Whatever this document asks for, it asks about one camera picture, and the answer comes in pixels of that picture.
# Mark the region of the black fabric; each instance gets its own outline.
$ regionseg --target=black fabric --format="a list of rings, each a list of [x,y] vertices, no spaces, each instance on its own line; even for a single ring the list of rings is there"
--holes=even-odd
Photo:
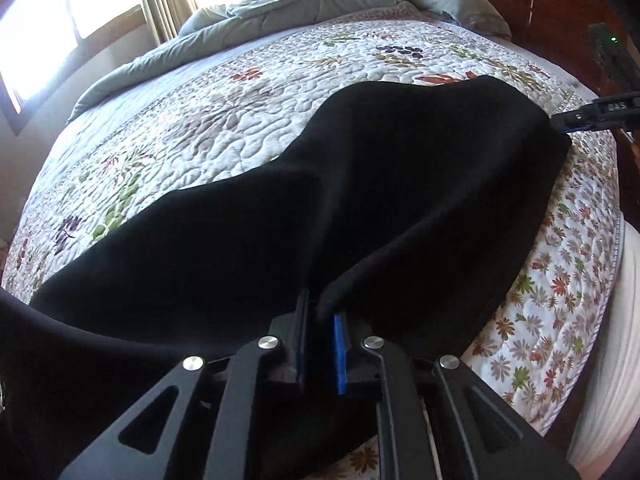
[[[640,422],[626,440],[600,480],[638,480],[640,478]]]
[[[366,82],[328,98],[274,161],[168,193],[47,280],[38,312],[2,300],[0,370],[25,393],[9,403],[25,432],[73,441],[46,472],[183,355],[267,333],[303,287],[319,323],[358,311],[415,356],[462,353],[526,259],[569,146],[491,77]]]

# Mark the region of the floral pattern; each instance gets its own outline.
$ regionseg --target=floral pattern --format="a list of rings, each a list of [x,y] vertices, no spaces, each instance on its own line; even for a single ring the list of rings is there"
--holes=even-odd
[[[57,270],[166,192],[273,160],[346,85],[452,84],[484,74],[515,86],[548,114],[584,104],[569,80],[519,54],[396,7],[321,23],[205,70],[65,165],[92,138],[90,124],[78,127],[79,118],[70,126],[79,128],[77,137],[64,150],[54,147],[34,184],[2,286],[29,301]],[[612,135],[571,137],[532,251],[462,356],[540,433],[593,347],[618,261]],[[378,461],[373,439],[313,478],[377,479]]]

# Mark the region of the white mattress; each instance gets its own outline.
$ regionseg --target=white mattress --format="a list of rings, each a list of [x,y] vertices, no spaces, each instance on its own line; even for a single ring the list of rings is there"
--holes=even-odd
[[[597,480],[640,418],[640,234],[625,223],[620,273],[568,459]]]

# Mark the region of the black plastic part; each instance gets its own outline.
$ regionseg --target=black plastic part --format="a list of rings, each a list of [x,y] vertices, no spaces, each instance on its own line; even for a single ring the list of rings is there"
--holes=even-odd
[[[205,480],[248,480],[254,472],[252,423],[260,368],[265,357],[282,350],[282,344],[262,349],[258,341],[244,345],[229,364],[225,393],[207,456]]]
[[[448,426],[447,446],[462,466],[465,480],[580,480],[564,457],[504,400],[460,362],[433,375]]]
[[[205,368],[190,371],[178,364],[69,464],[60,480],[163,480]],[[145,431],[137,431],[136,426],[144,424],[149,415],[158,416],[167,408],[156,442],[149,441]]]
[[[338,384],[343,382],[344,393],[350,397],[370,397],[379,400],[380,391],[380,362],[364,352],[362,341],[373,333],[369,323],[345,312],[340,317],[340,338],[343,356],[336,356],[336,361],[344,359],[344,374],[338,378]]]
[[[270,368],[268,380],[282,386],[283,394],[299,396],[305,390],[310,332],[308,311],[309,294],[303,289],[298,295],[295,312],[275,317],[269,327],[269,333],[280,340],[282,359]]]
[[[560,133],[622,128],[632,132],[640,126],[640,92],[602,97],[577,110],[552,115],[551,127]]]
[[[364,344],[362,348],[380,360],[380,479],[435,480],[429,435],[410,359],[390,341],[379,349],[366,348]]]
[[[589,42],[596,62],[622,91],[640,90],[640,68],[626,49],[626,38],[617,38],[606,23],[589,25]]]

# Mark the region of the black metal bracket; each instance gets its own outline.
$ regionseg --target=black metal bracket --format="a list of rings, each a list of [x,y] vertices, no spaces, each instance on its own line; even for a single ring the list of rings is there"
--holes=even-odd
[[[595,99],[577,110],[552,115],[550,121],[553,129],[566,134],[611,128],[622,128],[626,132],[632,132],[640,126],[640,92]]]
[[[273,320],[271,335],[242,346],[230,360],[185,359],[83,451],[60,480],[181,478],[174,457],[186,437],[184,421],[203,403],[203,390],[221,381],[226,384],[197,477],[257,478],[252,444],[260,386],[268,384],[284,396],[306,394],[308,319],[308,298],[301,296],[295,313]],[[362,320],[342,313],[334,321],[336,389],[378,402],[381,480],[435,480],[442,478],[439,465],[445,466],[440,469],[445,479],[579,479],[457,358],[444,356],[435,364],[414,360],[395,343],[372,335]],[[428,406],[419,393],[424,388],[436,393]],[[431,415],[437,424],[430,434]]]

